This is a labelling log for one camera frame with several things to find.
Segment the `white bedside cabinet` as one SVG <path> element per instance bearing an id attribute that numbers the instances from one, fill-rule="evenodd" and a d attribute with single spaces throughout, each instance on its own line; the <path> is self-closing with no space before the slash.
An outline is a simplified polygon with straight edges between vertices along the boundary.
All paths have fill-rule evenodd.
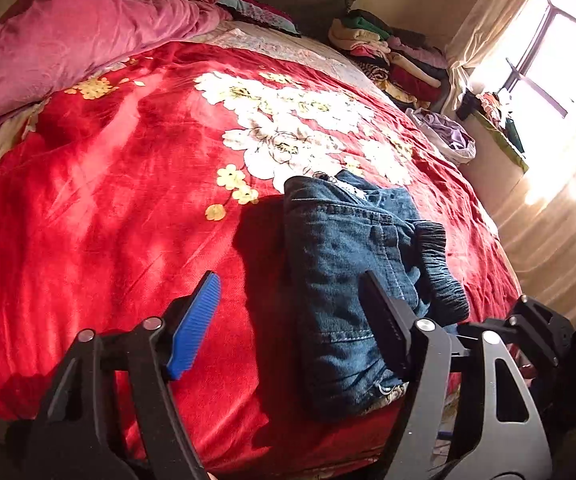
<path id="1" fill-rule="evenodd" d="M 478 199 L 495 217 L 527 172 L 523 156 L 483 114 L 483 105 L 466 90 L 456 110 L 457 122 L 475 143 L 475 156 L 460 166 Z"/>

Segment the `floral pillow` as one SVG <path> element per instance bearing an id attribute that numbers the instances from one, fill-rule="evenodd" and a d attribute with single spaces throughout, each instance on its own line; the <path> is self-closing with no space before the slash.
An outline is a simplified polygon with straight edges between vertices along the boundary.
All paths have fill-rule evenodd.
<path id="1" fill-rule="evenodd" d="M 301 36 L 299 28 L 288 14 L 265 3 L 255 0 L 217 0 L 217 4 L 234 20 L 277 30 L 289 36 Z"/>

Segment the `stack of folded clothes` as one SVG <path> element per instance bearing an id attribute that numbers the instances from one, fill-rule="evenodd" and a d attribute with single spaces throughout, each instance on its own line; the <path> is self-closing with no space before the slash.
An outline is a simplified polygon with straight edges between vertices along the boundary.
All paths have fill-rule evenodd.
<path id="1" fill-rule="evenodd" d="M 445 103 L 450 89 L 445 54 L 419 32 L 354 9 L 332 21 L 328 40 L 401 110 L 437 112 Z"/>

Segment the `red floral blanket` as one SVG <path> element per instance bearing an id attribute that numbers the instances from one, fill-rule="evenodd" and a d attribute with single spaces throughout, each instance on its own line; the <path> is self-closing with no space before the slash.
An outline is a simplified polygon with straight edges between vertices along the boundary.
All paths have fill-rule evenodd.
<path id="1" fill-rule="evenodd" d="M 54 93 L 0 161 L 0 419 L 31 418 L 82 328 L 129 330 L 215 271 L 222 300 L 173 388 L 207 465 L 327 476 L 397 414 L 326 417 L 294 357 L 282 192 L 346 169 L 443 224 L 474 320 L 520 289 L 469 182 L 353 66 L 171 42 Z"/>

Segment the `white bag with purple clothes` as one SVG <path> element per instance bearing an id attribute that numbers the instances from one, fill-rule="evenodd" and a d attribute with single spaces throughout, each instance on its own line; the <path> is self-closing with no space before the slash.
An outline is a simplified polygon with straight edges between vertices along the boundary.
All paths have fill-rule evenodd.
<path id="1" fill-rule="evenodd" d="M 475 158 L 475 140 L 459 122 L 426 108 L 410 108 L 405 114 L 448 162 L 460 166 Z"/>

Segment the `pink quilt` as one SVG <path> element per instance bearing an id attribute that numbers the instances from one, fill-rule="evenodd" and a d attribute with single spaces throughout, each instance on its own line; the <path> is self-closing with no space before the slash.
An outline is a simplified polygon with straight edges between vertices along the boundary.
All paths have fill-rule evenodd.
<path id="1" fill-rule="evenodd" d="M 128 55 L 215 29 L 218 0 L 17 0 L 0 19 L 0 123 Z"/>

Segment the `blue denim pants lace hem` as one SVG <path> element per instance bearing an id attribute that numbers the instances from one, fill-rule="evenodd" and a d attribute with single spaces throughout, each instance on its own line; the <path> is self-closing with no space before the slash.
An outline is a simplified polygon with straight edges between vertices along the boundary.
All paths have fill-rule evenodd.
<path id="1" fill-rule="evenodd" d="M 381 356 L 359 281 L 373 272 L 390 297 L 442 327 L 466 320 L 444 226 L 421 218 L 406 188 L 380 188 L 346 170 L 286 180 L 283 225 L 306 402 L 342 417 L 403 396 L 406 379 Z"/>

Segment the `window frame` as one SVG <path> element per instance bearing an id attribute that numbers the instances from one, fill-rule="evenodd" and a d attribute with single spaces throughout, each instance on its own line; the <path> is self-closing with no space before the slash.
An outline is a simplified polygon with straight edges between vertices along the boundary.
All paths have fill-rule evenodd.
<path id="1" fill-rule="evenodd" d="M 502 86 L 514 100 L 525 88 L 557 116 L 568 116 L 576 104 L 576 68 L 568 66 L 576 61 L 576 0 L 528 0 L 508 32 Z"/>

